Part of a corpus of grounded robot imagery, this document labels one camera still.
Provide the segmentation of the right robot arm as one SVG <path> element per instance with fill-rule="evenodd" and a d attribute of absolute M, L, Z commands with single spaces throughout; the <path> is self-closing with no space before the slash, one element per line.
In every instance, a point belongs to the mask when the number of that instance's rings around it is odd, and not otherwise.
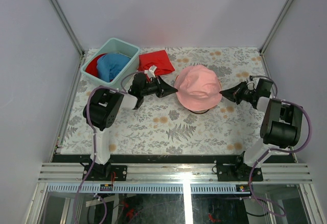
<path fill-rule="evenodd" d="M 259 168 L 261 162 L 271 155 L 290 153 L 290 147 L 297 145 L 302 125 L 300 108 L 271 96 L 275 82 L 265 76 L 250 76 L 247 81 L 220 91 L 229 101 L 239 105 L 248 102 L 264 112 L 259 140 L 237 157 L 233 175 L 245 180 L 251 175 L 251 168 Z"/>

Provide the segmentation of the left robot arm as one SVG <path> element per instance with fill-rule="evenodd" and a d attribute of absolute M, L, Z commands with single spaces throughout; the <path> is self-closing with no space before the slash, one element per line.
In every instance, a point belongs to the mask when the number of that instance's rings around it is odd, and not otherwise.
<path fill-rule="evenodd" d="M 110 159 L 109 131 L 121 109 L 137 110 L 148 95 L 163 98 L 177 93 L 177 89 L 167 84 L 160 76 L 150 71 L 138 71 L 132 74 L 130 88 L 114 89 L 105 86 L 95 88 L 88 97 L 83 110 L 86 123 L 93 130 L 93 148 L 91 160 L 97 164 L 94 174 L 100 180 L 111 177 L 112 168 L 106 163 Z"/>

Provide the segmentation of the light green plastic bin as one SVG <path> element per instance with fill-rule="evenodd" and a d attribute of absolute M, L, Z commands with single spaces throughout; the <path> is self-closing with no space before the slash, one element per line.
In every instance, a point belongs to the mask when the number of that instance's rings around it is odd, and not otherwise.
<path fill-rule="evenodd" d="M 80 68 L 80 72 L 90 81 L 90 83 L 96 86 L 107 86 L 112 88 L 120 88 L 121 81 L 127 75 L 136 72 L 139 67 L 139 54 L 141 49 L 138 46 L 130 44 L 126 41 L 117 39 L 117 38 L 110 38 L 108 39 L 102 47 L 96 51 L 90 58 L 90 60 L 85 61 L 85 63 Z M 115 76 L 114 79 L 110 82 L 103 81 L 102 79 L 98 78 L 99 75 L 95 76 L 89 72 L 87 72 L 87 68 L 89 64 L 96 60 L 94 64 L 94 68 L 97 69 L 97 61 L 107 54 L 118 54 L 120 56 L 124 56 L 129 58 L 129 62 L 122 68 L 122 70 Z"/>

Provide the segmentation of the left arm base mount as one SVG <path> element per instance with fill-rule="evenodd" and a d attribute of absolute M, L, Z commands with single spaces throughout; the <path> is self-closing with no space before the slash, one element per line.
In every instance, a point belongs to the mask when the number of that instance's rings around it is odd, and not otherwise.
<path fill-rule="evenodd" d="M 94 163 L 86 180 L 111 182 L 126 181 L 127 169 L 127 165 L 112 165 L 110 162 L 105 165 Z"/>

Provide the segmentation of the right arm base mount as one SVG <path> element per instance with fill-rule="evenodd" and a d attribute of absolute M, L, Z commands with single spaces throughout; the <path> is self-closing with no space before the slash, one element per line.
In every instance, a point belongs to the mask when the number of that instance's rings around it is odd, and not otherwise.
<path fill-rule="evenodd" d="M 262 182 L 263 175 L 260 168 L 255 168 L 244 163 L 244 153 L 240 155 L 218 156 L 215 159 L 216 174 L 219 182 L 248 182 L 249 177 L 253 182 Z"/>

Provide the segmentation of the pink bucket hat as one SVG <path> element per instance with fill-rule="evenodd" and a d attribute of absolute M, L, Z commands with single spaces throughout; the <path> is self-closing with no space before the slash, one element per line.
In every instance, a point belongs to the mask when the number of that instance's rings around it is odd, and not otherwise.
<path fill-rule="evenodd" d="M 193 112 L 209 110 L 222 99 L 221 83 L 214 71 L 203 65 L 188 66 L 177 76 L 178 101 Z"/>

